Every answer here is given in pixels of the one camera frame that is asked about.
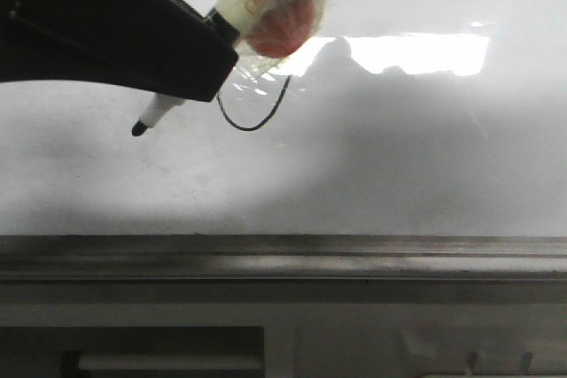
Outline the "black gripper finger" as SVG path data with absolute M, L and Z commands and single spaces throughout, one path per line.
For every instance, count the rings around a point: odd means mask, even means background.
M 1 0 L 1 79 L 90 81 L 210 101 L 237 62 L 183 0 Z

